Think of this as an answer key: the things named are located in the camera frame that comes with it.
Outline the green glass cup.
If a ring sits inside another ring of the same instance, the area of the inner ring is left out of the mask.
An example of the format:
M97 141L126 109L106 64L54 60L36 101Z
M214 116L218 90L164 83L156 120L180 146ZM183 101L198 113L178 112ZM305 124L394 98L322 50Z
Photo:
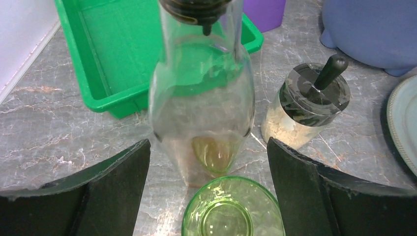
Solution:
M183 236L284 236L277 199L246 177L216 178L188 203L181 224Z

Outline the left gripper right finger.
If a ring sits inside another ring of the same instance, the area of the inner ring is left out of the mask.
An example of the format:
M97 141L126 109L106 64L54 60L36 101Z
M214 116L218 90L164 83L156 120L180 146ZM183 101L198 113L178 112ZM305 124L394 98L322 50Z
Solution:
M349 175L274 138L267 153L287 235L416 235L415 190Z

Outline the purple metronome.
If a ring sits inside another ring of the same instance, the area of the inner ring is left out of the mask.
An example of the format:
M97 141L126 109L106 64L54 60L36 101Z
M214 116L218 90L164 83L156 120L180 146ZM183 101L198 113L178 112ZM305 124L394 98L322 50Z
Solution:
M260 32L282 25L286 0L244 0L243 12Z

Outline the grey round plate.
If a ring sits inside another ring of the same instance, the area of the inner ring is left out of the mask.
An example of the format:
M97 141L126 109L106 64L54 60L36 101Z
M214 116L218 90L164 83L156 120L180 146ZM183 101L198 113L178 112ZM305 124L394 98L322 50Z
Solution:
M387 102L387 123L401 158L417 174L417 77L411 76L392 91Z

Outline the green plastic tray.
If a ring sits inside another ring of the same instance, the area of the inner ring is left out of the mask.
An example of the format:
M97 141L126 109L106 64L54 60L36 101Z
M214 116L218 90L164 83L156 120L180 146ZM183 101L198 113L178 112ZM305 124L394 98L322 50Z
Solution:
M55 2L85 105L123 118L149 111L149 89L162 54L159 0ZM261 33L243 14L241 43L260 49Z

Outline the blue trash bin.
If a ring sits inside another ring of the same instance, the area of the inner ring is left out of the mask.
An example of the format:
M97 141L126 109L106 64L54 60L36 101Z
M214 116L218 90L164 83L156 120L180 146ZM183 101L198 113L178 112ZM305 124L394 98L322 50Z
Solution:
M326 0L320 41L399 77L417 66L415 0Z

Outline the spice jar black lid powder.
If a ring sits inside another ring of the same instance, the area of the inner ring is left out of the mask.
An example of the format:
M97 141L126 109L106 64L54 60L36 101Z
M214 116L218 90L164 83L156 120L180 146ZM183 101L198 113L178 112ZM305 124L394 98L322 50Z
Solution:
M341 75L348 64L344 56L335 54L326 64L310 62L294 67L261 123L264 141L274 138L299 149L328 127L351 99Z

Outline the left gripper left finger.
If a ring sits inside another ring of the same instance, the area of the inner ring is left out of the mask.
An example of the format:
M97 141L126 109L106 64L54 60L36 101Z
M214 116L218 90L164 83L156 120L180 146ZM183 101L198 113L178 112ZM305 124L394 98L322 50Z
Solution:
M0 193L3 236L130 236L150 163L145 139L36 189Z

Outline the glass oil bottle amber residue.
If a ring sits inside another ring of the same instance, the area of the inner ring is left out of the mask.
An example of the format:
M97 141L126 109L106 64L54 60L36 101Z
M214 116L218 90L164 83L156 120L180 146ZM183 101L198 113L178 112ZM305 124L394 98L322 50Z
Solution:
M160 0L162 54L149 89L153 133L184 183L228 173L254 122L240 0Z

